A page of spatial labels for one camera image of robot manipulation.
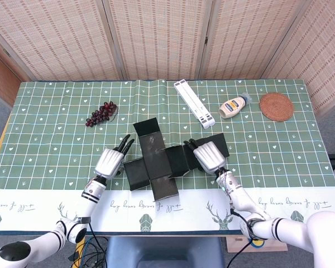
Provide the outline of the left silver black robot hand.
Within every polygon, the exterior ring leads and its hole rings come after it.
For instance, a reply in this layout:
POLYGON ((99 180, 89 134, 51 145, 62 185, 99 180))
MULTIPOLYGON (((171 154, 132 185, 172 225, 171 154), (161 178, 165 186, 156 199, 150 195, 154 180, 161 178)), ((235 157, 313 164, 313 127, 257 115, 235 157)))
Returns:
POLYGON ((113 149, 105 149, 102 152, 95 166, 96 175, 107 180, 113 179, 116 176, 125 155, 135 141, 134 139, 128 140, 130 136, 130 134, 126 135, 119 146, 113 149))

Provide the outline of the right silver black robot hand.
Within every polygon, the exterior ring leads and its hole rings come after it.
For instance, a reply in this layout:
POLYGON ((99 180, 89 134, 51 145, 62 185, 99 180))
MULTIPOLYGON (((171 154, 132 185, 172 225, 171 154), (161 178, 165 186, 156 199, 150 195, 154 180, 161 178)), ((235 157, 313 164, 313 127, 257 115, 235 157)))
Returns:
POLYGON ((191 138, 189 141, 184 141, 184 144, 192 150, 195 158, 207 174, 220 176, 228 171, 226 169, 226 158, 213 141, 198 146, 196 140, 191 138))

